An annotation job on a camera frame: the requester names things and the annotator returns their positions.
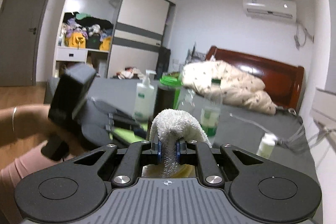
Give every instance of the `door handle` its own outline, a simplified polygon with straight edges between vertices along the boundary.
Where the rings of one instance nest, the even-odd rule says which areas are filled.
[[[28,32],[33,32],[33,34],[36,34],[36,30],[37,30],[36,27],[35,28],[29,28]]]

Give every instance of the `bottle label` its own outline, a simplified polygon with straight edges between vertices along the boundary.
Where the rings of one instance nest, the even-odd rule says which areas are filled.
[[[216,134],[219,116],[221,114],[220,108],[204,107],[201,111],[201,127],[209,137]]]
[[[217,127],[201,126],[207,136],[212,137],[216,135]]]

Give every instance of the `white drawer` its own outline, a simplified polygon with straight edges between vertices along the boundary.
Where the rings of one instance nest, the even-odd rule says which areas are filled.
[[[57,48],[57,61],[86,62],[87,50],[77,48]]]

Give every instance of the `plastic water bottle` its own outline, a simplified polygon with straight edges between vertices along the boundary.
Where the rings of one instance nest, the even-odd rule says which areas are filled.
[[[213,144],[223,104],[220,79],[211,80],[211,87],[206,91],[204,98],[201,111],[201,126],[210,143]]]
[[[184,110],[188,112],[190,115],[193,115],[195,110],[195,104],[193,102],[195,96],[194,90],[187,90],[187,94],[185,95],[184,99],[179,102],[177,109]]]

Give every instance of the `green sticker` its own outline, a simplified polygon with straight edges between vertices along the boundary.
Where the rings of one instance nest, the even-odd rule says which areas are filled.
[[[211,110],[204,110],[204,118],[205,119],[210,119],[211,116]]]

